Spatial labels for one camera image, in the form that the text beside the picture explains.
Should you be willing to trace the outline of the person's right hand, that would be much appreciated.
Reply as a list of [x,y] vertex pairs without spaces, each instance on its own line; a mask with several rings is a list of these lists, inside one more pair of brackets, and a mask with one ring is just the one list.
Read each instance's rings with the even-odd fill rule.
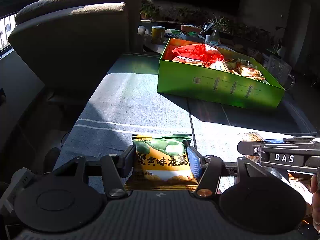
[[312,193],[312,218],[313,227],[320,231],[320,195],[318,190],[317,175],[313,174],[310,181],[310,192]]

